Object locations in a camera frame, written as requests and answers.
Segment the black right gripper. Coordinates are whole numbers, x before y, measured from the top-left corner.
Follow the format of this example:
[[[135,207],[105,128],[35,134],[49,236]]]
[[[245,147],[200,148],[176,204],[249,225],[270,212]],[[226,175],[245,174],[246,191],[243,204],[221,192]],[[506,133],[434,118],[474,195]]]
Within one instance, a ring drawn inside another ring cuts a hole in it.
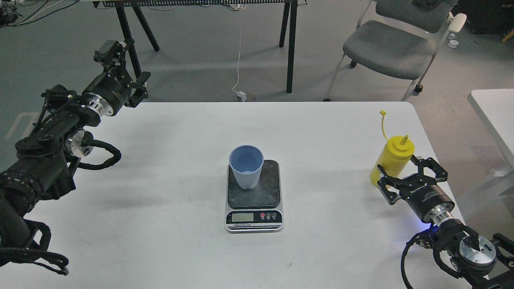
[[[380,172],[377,185],[388,204],[394,205],[400,199],[405,200],[423,223],[443,223],[454,218],[451,212],[455,203],[435,184],[446,182],[448,172],[432,157],[423,159],[412,155],[410,161],[417,166],[417,173],[403,179],[389,176],[380,164],[376,166]],[[426,176],[425,168],[429,168],[435,176]]]

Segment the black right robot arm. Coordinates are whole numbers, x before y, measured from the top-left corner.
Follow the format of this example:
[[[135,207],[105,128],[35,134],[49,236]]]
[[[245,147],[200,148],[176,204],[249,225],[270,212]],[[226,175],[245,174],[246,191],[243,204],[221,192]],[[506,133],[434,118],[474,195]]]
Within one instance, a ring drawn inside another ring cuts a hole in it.
[[[455,218],[455,203],[439,187],[447,181],[446,170],[434,159],[411,156],[417,173],[397,179],[377,165],[378,188],[390,205],[403,199],[419,219],[430,227],[415,234],[402,252],[401,276],[406,288],[410,284],[405,258],[414,244],[431,249],[438,267],[454,278],[464,278],[474,289],[512,289],[514,287],[513,241],[502,234],[484,238]]]

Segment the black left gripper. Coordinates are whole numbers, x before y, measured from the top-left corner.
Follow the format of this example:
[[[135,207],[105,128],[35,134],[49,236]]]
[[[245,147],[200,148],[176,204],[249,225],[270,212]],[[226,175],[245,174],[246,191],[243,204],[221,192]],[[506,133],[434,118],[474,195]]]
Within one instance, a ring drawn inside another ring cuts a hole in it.
[[[93,103],[101,105],[98,108],[101,115],[114,116],[123,105],[136,108],[148,97],[147,81],[152,74],[144,71],[136,81],[132,81],[126,69],[125,55],[134,42],[133,39],[121,42],[106,40],[101,48],[95,51],[94,61],[101,64],[103,72],[92,80],[82,95],[91,108],[96,108]]]

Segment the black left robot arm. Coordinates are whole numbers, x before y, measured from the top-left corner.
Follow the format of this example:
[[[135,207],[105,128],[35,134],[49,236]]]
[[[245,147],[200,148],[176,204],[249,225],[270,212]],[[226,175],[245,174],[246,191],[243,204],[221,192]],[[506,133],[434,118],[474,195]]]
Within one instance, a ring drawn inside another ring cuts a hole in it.
[[[60,275],[69,273],[68,258],[48,250],[50,228],[24,216],[42,200],[57,200],[76,189],[77,169],[102,170],[115,165],[121,152],[94,139],[86,126],[96,127],[103,116],[123,106],[135,108],[148,97],[149,72],[133,80],[126,69],[126,52],[134,40],[107,40],[94,61],[103,71],[82,94],[62,85],[47,89],[42,111],[27,136],[15,143],[18,161],[1,173],[1,265],[42,265]]]

